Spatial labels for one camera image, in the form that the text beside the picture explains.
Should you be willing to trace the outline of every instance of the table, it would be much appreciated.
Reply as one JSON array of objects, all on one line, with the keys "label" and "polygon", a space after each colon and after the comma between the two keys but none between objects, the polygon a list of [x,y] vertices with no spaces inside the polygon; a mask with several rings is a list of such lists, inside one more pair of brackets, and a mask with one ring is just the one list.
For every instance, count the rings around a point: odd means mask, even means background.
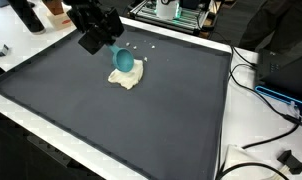
[{"label": "table", "polygon": [[[10,7],[0,9],[0,43],[7,44],[11,48],[8,56],[0,58],[0,67],[6,71],[75,29],[70,27],[55,31],[45,17],[47,11],[45,6],[39,2],[36,2],[36,4],[35,12],[47,28],[47,32],[40,36],[31,35]],[[126,18],[121,18],[121,21],[124,24],[143,27],[152,32],[166,34],[170,37],[180,37],[180,39],[185,41],[230,52],[230,47],[224,44]],[[241,49],[238,51],[251,62],[257,61],[256,53]],[[243,61],[235,55],[232,66],[238,63],[243,63]],[[254,73],[250,70],[241,68],[235,72],[235,77],[240,83],[253,87]],[[279,111],[287,112],[285,104],[269,98],[268,100]],[[0,112],[105,179],[145,179],[116,160],[2,96],[0,96]],[[229,144],[242,146],[264,140],[282,134],[292,126],[291,123],[273,113],[253,94],[237,87],[232,82],[228,88],[223,120],[222,156],[224,157]],[[278,168],[280,164],[277,162],[276,157],[279,152],[286,149],[291,149],[294,155],[302,160],[302,128],[279,141],[249,149],[249,152],[264,163]],[[302,180],[302,175],[291,176],[290,179]]]}]

